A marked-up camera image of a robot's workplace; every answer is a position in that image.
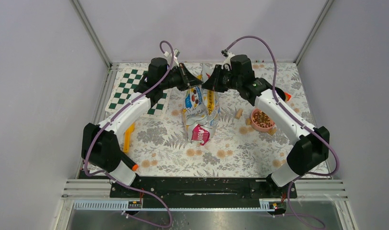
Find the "cat food bag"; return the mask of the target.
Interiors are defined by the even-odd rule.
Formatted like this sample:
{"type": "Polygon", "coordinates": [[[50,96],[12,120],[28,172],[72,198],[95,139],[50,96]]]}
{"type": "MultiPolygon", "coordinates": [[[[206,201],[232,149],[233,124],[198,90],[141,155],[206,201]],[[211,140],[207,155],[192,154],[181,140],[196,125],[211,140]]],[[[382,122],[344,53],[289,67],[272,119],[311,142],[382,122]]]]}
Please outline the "cat food bag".
{"type": "Polygon", "coordinates": [[[183,123],[190,142],[205,145],[215,134],[220,118],[219,94],[195,86],[186,91],[183,123]]]}

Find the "yellow plastic scoop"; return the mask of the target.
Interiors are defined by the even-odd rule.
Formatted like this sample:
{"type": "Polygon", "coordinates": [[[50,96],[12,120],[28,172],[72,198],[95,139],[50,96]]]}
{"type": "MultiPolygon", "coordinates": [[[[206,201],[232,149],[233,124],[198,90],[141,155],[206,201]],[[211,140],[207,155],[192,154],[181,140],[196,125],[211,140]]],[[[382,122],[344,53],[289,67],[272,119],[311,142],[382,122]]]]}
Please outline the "yellow plastic scoop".
{"type": "Polygon", "coordinates": [[[131,134],[135,130],[135,123],[133,123],[124,134],[124,146],[123,146],[123,153],[128,154],[130,149],[130,143],[131,143],[131,134]]]}

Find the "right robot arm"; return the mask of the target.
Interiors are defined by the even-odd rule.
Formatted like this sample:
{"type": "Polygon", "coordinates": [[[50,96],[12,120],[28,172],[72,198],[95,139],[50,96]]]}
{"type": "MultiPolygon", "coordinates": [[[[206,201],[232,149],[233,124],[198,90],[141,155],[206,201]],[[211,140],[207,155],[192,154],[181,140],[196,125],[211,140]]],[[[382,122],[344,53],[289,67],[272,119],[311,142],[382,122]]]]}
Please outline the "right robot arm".
{"type": "Polygon", "coordinates": [[[268,176],[268,195],[279,197],[285,191],[285,185],[327,160],[328,129],[316,128],[302,119],[285,103],[286,96],[281,89],[264,78],[256,78],[246,55],[234,55],[223,65],[215,65],[202,86],[215,92],[237,90],[241,98],[264,112],[289,139],[293,148],[286,163],[268,176]]]}

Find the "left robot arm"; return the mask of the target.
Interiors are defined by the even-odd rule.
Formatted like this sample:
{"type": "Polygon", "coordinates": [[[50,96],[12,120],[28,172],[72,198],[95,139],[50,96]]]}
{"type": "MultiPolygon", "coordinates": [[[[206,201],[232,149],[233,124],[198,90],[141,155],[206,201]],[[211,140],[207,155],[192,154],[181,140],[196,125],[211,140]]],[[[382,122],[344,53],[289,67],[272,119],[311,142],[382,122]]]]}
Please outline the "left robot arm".
{"type": "Polygon", "coordinates": [[[85,174],[90,163],[107,173],[113,181],[122,183],[122,191],[129,197],[140,191],[135,181],[138,165],[120,148],[127,129],[146,114],[167,89],[185,91],[202,85],[183,63],[172,64],[162,57],[153,58],[128,100],[112,115],[98,124],[88,123],[83,130],[81,157],[85,174]]]}

